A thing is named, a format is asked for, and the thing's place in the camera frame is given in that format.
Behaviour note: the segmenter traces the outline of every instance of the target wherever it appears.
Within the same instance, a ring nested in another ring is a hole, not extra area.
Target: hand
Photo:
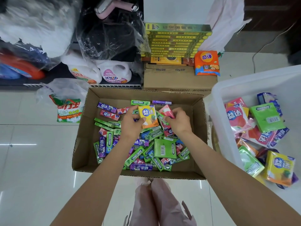
[[[164,120],[166,120],[170,125],[172,131],[177,135],[181,136],[183,133],[192,133],[190,118],[186,115],[184,110],[180,107],[175,108],[172,111],[175,114],[175,119],[165,116]]]
[[[133,114],[135,109],[138,109],[137,105],[130,107],[121,121],[120,140],[126,140],[132,145],[139,138],[139,134],[142,130],[142,124],[146,120],[146,118],[141,118],[135,122],[133,119],[140,118],[138,114]]]

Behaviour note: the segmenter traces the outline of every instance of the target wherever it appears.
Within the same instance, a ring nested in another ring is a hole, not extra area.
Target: pink cloth
[[[187,216],[183,213],[180,203],[163,179],[154,178],[150,185],[139,186],[135,193],[130,226],[197,225],[184,202],[182,205]]]

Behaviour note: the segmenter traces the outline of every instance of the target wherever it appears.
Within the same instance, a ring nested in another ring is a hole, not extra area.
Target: stacked yellow boxes
[[[199,46],[212,34],[210,25],[145,23],[151,53],[142,57],[193,58]]]

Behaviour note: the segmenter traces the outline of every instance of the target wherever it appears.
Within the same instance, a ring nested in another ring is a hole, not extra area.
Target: barcode
[[[278,116],[276,116],[276,117],[268,117],[268,118],[266,118],[266,121],[267,121],[268,123],[273,123],[273,122],[280,121],[280,119],[279,119]]]
[[[162,156],[165,155],[165,146],[164,145],[161,146],[161,155]]]

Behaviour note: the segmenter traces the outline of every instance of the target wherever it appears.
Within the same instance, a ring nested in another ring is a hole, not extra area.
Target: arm
[[[181,108],[173,112],[175,119],[164,119],[189,149],[237,226],[301,225],[301,216],[284,200],[194,135]]]
[[[134,109],[137,106],[129,108],[121,122],[119,142],[70,198],[51,226],[94,226],[103,222],[124,162],[130,148],[139,138],[144,123],[144,119],[134,122],[133,118],[139,118],[139,115],[132,114]]]

